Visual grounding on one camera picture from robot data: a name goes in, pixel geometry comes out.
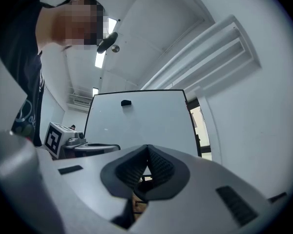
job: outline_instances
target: ceiling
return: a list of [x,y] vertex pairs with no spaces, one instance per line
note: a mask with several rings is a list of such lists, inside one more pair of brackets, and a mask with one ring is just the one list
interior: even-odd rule
[[120,20],[114,28],[120,51],[107,50],[102,68],[97,68],[96,48],[66,50],[69,94],[91,98],[93,87],[100,93],[138,90],[173,48],[182,49],[180,39],[203,22],[213,23],[199,0],[98,1],[110,18]]

